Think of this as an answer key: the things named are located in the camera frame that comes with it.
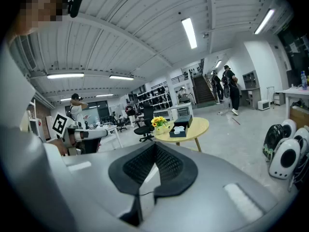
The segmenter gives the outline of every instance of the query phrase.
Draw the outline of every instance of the staircase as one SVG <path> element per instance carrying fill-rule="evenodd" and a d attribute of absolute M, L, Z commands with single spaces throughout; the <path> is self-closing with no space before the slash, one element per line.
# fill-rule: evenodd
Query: staircase
<path fill-rule="evenodd" d="M 194 94 L 198 104 L 204 102 L 215 102 L 211 90 L 209 89 L 203 76 L 198 76 L 193 78 L 194 82 Z"/>

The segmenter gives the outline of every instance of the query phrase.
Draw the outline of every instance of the black pants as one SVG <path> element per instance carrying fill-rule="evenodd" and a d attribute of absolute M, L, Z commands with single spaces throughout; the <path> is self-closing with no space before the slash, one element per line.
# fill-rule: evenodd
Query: black pants
<path fill-rule="evenodd" d="M 223 88 L 220 84 L 216 85 L 217 94 L 220 100 L 223 99 Z"/>
<path fill-rule="evenodd" d="M 230 97 L 232 101 L 232 107 L 238 110 L 239 107 L 239 89 L 230 85 Z"/>

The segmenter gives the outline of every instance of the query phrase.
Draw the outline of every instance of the white sneakers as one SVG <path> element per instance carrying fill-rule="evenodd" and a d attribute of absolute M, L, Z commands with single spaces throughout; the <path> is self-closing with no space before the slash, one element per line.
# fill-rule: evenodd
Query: white sneakers
<path fill-rule="evenodd" d="M 235 109 L 232 109 L 232 112 L 233 112 L 234 114 L 236 114 L 236 115 L 239 115 L 239 114 L 238 114 L 238 111 L 235 110 Z"/>

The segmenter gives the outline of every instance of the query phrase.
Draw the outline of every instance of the tissue box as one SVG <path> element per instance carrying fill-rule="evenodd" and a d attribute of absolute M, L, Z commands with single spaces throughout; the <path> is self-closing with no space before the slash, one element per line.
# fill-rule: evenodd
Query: tissue box
<path fill-rule="evenodd" d="M 186 116 L 180 116 L 176 121 L 174 122 L 175 126 L 188 126 L 190 128 L 190 125 L 192 123 L 192 115 L 186 115 Z"/>
<path fill-rule="evenodd" d="M 175 132 L 174 127 L 173 127 L 172 130 L 170 130 L 170 132 L 169 132 L 169 136 L 170 136 L 170 137 L 186 137 L 186 136 L 187 136 L 187 132 L 188 132 L 188 126 L 187 126 L 187 125 L 183 126 L 183 127 L 184 127 L 184 131 L 181 131 L 179 134 L 175 134 L 175 133 L 174 133 L 174 132 Z"/>

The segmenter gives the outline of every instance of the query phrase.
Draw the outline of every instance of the flower vase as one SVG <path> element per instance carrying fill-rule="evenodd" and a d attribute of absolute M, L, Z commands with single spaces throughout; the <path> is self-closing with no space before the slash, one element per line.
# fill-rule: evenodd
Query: flower vase
<path fill-rule="evenodd" d="M 158 127 L 155 128 L 155 134 L 156 134 L 156 135 L 161 135 L 161 134 L 163 134 L 163 133 L 165 133 L 165 128 L 164 128 L 164 126 L 158 126 Z"/>

